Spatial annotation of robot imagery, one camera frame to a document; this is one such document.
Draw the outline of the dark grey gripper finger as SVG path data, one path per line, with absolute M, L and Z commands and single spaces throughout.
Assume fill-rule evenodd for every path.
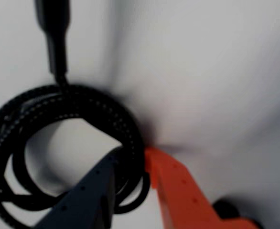
M 109 229 L 123 187 L 119 146 L 102 158 L 36 225 L 36 229 Z

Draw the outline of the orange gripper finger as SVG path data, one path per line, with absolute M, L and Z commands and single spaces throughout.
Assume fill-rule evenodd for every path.
M 145 149 L 145 169 L 157 190 L 165 229 L 258 229 L 241 216 L 221 218 L 188 169 L 160 149 Z

